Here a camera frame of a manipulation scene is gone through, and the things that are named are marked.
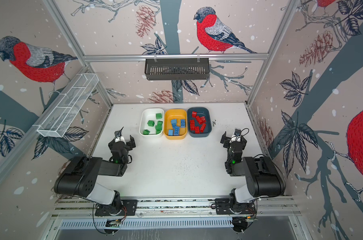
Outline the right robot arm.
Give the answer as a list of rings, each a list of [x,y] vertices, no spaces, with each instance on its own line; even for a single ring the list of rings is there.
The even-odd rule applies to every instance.
[[[231,211],[234,214],[253,214],[256,210],[255,201],[260,198],[279,197],[284,194],[286,183],[279,168],[270,157],[259,154],[255,157],[244,157],[243,150],[247,140],[242,130],[235,129],[228,137],[224,133],[221,144],[227,149],[225,169],[231,177],[245,177],[246,184],[232,189],[229,198],[224,199],[224,205],[216,201],[219,211]]]

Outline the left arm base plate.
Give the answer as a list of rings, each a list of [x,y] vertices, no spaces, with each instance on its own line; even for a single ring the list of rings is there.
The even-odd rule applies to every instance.
[[[97,217],[134,216],[137,200],[113,200],[110,205],[96,204],[94,215]]]

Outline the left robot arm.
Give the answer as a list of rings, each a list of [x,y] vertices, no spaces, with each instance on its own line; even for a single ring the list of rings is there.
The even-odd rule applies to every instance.
[[[97,216],[128,214],[120,193],[97,182],[99,176],[122,177],[132,163],[129,151],[136,147],[132,136],[129,141],[115,137],[108,143],[112,156],[108,161],[99,157],[74,157],[56,180],[53,190],[56,194],[79,197],[96,204]]]

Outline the green lego brick front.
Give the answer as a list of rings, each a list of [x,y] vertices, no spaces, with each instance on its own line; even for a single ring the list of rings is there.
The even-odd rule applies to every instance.
[[[149,121],[147,122],[147,125],[148,125],[149,127],[154,127],[154,121],[149,120]]]

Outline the red long lego brick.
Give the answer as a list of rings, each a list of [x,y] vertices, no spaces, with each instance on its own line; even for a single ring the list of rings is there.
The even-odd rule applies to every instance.
[[[200,116],[197,115],[195,119],[198,122],[198,124],[195,126],[196,127],[195,133],[196,134],[202,134],[204,132],[205,128],[206,128],[206,125],[207,125],[206,124],[206,117],[205,116],[200,117]]]

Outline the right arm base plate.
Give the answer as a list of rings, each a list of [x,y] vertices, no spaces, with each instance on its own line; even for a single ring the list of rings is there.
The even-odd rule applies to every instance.
[[[212,204],[217,215],[254,215],[256,206],[253,203],[238,203],[229,198],[217,198]]]

